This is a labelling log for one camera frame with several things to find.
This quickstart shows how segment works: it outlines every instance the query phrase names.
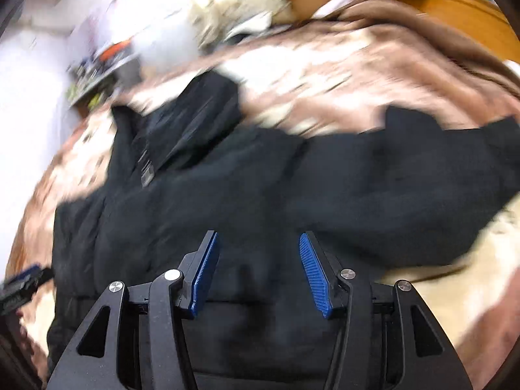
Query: black garment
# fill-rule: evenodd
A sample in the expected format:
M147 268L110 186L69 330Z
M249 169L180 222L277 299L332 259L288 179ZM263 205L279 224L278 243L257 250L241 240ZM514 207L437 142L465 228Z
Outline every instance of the black garment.
M146 117L113 114L106 184L56 212L51 369L111 281L152 281L215 229L209 300L185 322L201 390L322 388L337 323L314 306L300 233L371 278L447 264L520 188L513 119L442 131L390 107L384 130L304 140L239 125L237 86L211 71ZM145 150L155 177L143 187Z

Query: bedspread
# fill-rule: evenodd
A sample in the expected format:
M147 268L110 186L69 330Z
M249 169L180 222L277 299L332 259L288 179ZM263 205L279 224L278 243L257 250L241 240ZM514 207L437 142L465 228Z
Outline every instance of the bedspread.
M154 110L211 67L240 82L246 122L289 134L384 127L381 111L391 102L431 114L446 129L474 128L507 115L520 119L520 79L471 38L400 3L355 3L340 20L311 22L223 49L148 80L92 113L36 186L6 276L33 263L50 264L56 205L103 184L115 134L110 104ZM483 388L520 334L517 321L506 321L519 304L514 297L520 289L519 221L515 200L453 265L391 271L382 278L414 282L457 347L475 389ZM505 315L494 314L497 309ZM34 362L44 376L41 353L54 315L52 285L22 311L40 356Z

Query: blue ribbed pad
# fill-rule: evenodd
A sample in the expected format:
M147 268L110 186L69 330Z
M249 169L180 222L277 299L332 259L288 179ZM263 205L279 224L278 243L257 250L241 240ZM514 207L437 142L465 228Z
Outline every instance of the blue ribbed pad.
M193 284L192 301L189 310L194 318L202 309L207 299L207 293L210 291L213 273L215 272L218 255L220 253L220 245L217 242L217 237L218 235L215 233Z
M300 236L300 257L307 274L310 291L313 293L314 303L323 316L329 318L332 315L332 305L329 301L329 286L318 258L314 253L313 246L305 233Z

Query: metal screw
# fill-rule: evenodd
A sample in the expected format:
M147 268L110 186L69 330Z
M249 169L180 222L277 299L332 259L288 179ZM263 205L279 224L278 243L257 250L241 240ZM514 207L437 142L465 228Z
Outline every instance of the metal screw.
M164 278L168 281L174 281L180 278L180 271L179 270L168 270L166 273L164 273Z
M110 283L110 286L108 286L108 290L111 292L118 292L119 290L123 289L124 284L120 281L114 281L113 283Z
M344 270L341 270L341 277L347 280L352 280L356 276L356 272L354 270L351 270L350 268L345 268Z
M400 288L403 292L409 292L412 289L412 285L406 280L399 280L397 287Z

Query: black jacket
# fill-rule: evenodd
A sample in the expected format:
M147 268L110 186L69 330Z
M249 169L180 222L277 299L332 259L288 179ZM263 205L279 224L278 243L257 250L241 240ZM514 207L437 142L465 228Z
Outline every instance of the black jacket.
M222 251L209 300L185 324L201 390L322 388L337 324L314 306L300 233L314 230L372 279L443 265L520 185L513 119L443 131L390 107L384 130L304 140L239 124L237 85L212 71L146 117L112 112L106 184L56 212L51 369L111 281L152 281L214 229ZM143 187L148 161L154 177Z

